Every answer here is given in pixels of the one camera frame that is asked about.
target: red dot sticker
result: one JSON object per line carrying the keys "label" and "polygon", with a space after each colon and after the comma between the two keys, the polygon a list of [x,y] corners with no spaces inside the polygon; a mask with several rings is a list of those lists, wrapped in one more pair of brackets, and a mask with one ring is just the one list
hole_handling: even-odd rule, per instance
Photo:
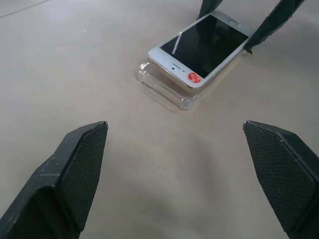
{"label": "red dot sticker", "polygon": [[199,83],[201,81],[201,77],[199,75],[197,75],[196,73],[190,73],[188,75],[188,78],[190,81],[194,82],[194,83]]}

